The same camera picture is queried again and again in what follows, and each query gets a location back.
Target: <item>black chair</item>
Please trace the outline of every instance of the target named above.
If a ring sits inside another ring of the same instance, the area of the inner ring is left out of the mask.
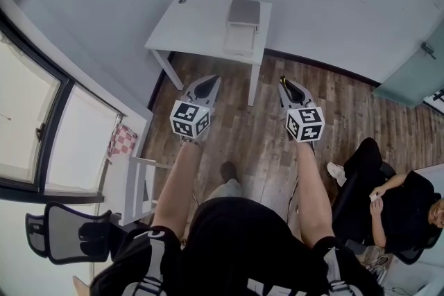
[[[396,174],[395,169],[393,169],[386,162],[382,163],[380,170],[382,174],[385,175],[386,179],[390,179]],[[338,196],[336,197],[332,207],[333,222],[342,214],[343,211],[348,208],[348,202],[350,201],[350,196],[352,196],[353,191],[355,190],[356,181],[357,172],[354,172],[350,176],[347,176],[347,182],[343,185],[342,189],[339,189]],[[441,195],[439,193],[435,193],[435,201],[440,199]],[[441,231],[442,229],[431,225],[424,240],[419,242],[417,246],[404,252],[396,252],[394,255],[396,255],[399,260],[407,265],[415,263],[425,249],[430,249],[436,244],[441,235]]]
[[[120,216],[105,212],[101,216],[82,214],[50,202],[43,216],[26,214],[25,229],[32,251],[56,265],[114,259],[125,237],[145,224],[119,225]]]

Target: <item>wooden floor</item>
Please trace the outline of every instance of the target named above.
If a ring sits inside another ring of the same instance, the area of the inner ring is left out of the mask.
[[[316,160],[333,201],[336,184],[325,169],[332,161],[343,164],[359,142],[372,137],[383,159],[397,172],[408,172],[444,162],[444,116],[424,105],[408,109],[371,93],[373,87],[330,71],[264,56],[255,105],[247,106],[250,66],[190,54],[177,54],[173,67],[185,88],[208,74],[222,77],[216,112],[205,143],[194,190],[199,202],[222,183],[219,166],[226,160],[237,165],[244,195],[287,217],[289,198],[296,182],[296,155],[280,120],[278,81],[281,75],[304,85],[321,106],[326,120],[323,137],[315,143]],[[169,115],[180,98],[166,78],[153,109],[154,118],[143,157],[172,164],[179,138],[171,131]],[[156,177],[156,195],[166,177]],[[290,227],[298,235],[292,205]],[[196,203],[190,218],[196,209]]]

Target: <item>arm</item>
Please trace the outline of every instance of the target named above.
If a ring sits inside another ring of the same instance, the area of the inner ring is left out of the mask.
[[[168,227],[179,239],[187,224],[194,179],[201,157],[202,149],[199,146],[183,143],[155,210],[153,226]]]
[[[308,143],[297,143],[297,149],[300,230],[303,241],[313,247],[322,238],[334,236],[332,208],[313,150]]]
[[[386,247],[386,234],[382,227],[381,212],[384,203],[381,198],[376,199],[370,204],[370,213],[372,215],[372,235],[375,245],[381,248]]]
[[[390,178],[390,180],[383,183],[383,185],[374,188],[370,196],[376,193],[378,194],[379,197],[383,196],[387,190],[397,188],[398,186],[403,185],[406,177],[407,174],[394,175],[393,177]]]

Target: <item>red checkered cloth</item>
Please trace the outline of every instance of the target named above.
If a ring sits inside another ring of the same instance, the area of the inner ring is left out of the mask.
[[[119,123],[111,136],[108,145],[108,157],[112,155],[130,155],[136,145],[137,134]]]

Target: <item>person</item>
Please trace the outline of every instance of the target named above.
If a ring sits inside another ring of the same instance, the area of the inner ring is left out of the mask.
[[[351,239],[385,248],[387,253],[410,250],[430,228],[444,227],[444,199],[436,202],[432,183],[414,171],[386,181],[381,165],[381,152],[371,138],[362,141],[343,167],[327,165],[339,182],[357,172],[345,211],[333,222],[334,233],[342,243]],[[377,199],[371,202],[369,196],[374,194]]]
[[[269,208],[241,197],[235,167],[200,205],[181,250],[202,150],[184,140],[150,227],[123,242],[91,295],[383,295],[375,278],[334,237],[332,211],[308,143],[297,143],[302,237]]]

